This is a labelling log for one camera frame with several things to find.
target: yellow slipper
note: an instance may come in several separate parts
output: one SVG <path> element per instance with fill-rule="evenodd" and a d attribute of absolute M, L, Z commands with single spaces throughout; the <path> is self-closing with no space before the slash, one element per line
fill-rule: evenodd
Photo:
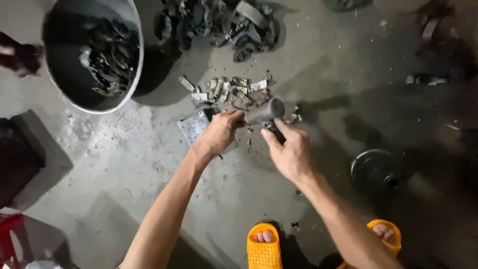
<path fill-rule="evenodd" d="M 274 242 L 254 242 L 254 236 L 265 230 L 270 230 L 274 234 Z M 249 269 L 282 269 L 279 233 L 272 224 L 257 224 L 250 230 L 247 235 L 247 254 Z"/>
<path fill-rule="evenodd" d="M 369 224 L 367 224 L 367 227 L 369 229 L 372 229 L 372 227 L 377 224 L 385 224 L 390 230 L 393 231 L 393 234 L 395 236 L 395 242 L 393 244 L 390 244 L 382 240 L 382 243 L 390 250 L 394 257 L 397 257 L 398 253 L 400 252 L 400 249 L 402 248 L 402 234 L 400 233 L 400 230 L 397 226 L 395 226 L 395 224 L 381 219 L 376 219 L 369 222 Z M 339 267 L 337 267 L 337 269 L 345 269 L 346 267 L 347 263 L 344 261 Z"/>

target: hammer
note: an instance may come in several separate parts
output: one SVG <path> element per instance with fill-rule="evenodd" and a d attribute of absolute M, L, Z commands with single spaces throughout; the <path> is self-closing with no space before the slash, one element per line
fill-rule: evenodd
<path fill-rule="evenodd" d="M 246 112 L 245 120 L 249 125 L 260 124 L 263 128 L 271 130 L 281 144 L 285 143 L 285 137 L 274 123 L 275 118 L 282 118 L 285 114 L 284 103 L 273 97 L 266 104 L 251 112 Z"/>

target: metal bucket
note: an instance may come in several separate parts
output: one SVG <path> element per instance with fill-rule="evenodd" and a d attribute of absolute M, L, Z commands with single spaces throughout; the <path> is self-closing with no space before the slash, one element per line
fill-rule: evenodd
<path fill-rule="evenodd" d="M 88 44 L 87 25 L 101 18 L 118 19 L 138 32 L 139 62 L 127 90 L 113 97 L 92 90 L 95 79 L 80 63 L 81 49 Z M 123 106 L 138 85 L 144 58 L 141 21 L 132 0 L 58 0 L 45 18 L 43 42 L 53 83 L 77 108 L 92 114 L 111 113 Z"/>

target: red plastic stool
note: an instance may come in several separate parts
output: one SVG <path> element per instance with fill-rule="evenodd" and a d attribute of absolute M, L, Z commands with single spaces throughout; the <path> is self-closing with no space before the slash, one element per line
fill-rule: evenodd
<path fill-rule="evenodd" d="M 13 266 L 14 269 L 21 269 L 15 248 L 13 247 L 10 231 L 22 226 L 22 213 L 0 213 L 0 268 L 7 264 L 10 267 Z"/>

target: forearm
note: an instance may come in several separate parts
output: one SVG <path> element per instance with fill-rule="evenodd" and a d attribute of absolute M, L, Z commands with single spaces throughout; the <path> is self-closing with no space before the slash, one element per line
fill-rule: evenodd
<path fill-rule="evenodd" d="M 186 207 L 211 157 L 192 147 L 158 196 L 133 239 L 121 269 L 165 268 Z"/>
<path fill-rule="evenodd" d="M 339 199 L 322 175 L 315 175 L 304 186 L 304 195 L 322 216 L 344 260 L 357 268 L 401 269 L 380 239 L 361 223 L 344 201 Z"/>

